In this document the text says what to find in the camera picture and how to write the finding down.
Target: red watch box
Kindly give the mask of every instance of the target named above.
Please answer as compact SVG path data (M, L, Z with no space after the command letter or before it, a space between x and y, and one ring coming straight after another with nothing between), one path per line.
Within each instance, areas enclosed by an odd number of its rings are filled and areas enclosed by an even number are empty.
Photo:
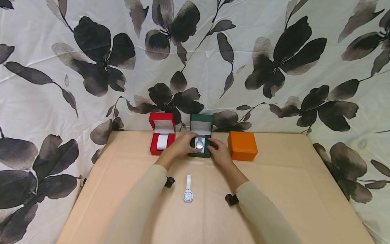
M161 155L164 150L157 149L157 142L160 135L167 135L167 148L175 141L176 126L172 113L150 113L149 123L153 128L153 138L150 145L152 155Z

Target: person's left hand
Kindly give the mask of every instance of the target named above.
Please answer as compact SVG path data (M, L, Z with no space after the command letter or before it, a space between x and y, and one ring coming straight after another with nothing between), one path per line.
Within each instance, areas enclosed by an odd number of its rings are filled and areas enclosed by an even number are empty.
M169 154L174 159L189 153L197 153L198 151L190 146L190 141L195 136L197 134L191 131L181 134L163 153Z

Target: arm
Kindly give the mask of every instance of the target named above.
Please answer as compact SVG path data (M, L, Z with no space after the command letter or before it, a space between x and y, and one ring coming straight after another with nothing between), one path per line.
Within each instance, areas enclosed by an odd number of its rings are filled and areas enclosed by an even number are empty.
M190 140L193 132L180 135L156 163L137 181L114 214L105 237L105 244L139 244L142 232L155 201L167 182L167 172L174 160L188 153L196 153Z
M236 189L239 205L245 216L256 226L267 244L302 244L298 235L276 206L233 163L227 146L209 139L209 150L222 173Z

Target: beige table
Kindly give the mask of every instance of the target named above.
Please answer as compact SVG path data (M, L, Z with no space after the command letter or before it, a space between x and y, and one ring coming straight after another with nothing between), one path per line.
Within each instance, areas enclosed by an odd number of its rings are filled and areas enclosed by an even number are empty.
M228 133L212 137L227 141ZM253 162L235 162L280 209L305 244L373 244L331 174L301 134L255 134ZM113 132L96 162L57 244L102 243L116 208L155 162L152 132ZM192 174L194 200L183 202L186 174ZM229 207L228 183L211 159L186 157L168 172L147 227L144 243L263 243L238 205Z

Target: green watch box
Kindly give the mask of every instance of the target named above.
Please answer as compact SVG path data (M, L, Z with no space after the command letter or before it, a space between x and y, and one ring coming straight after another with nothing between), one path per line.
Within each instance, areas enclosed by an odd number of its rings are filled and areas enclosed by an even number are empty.
M190 145L195 148L195 142L201 137L203 142L203 149L201 153L189 153L190 157L209 158L211 157L210 151L207 146L210 145L208 138L211 137L211 131L213 130L214 116L208 114L191 114L190 116L190 131L198 134L197 137L192 138Z

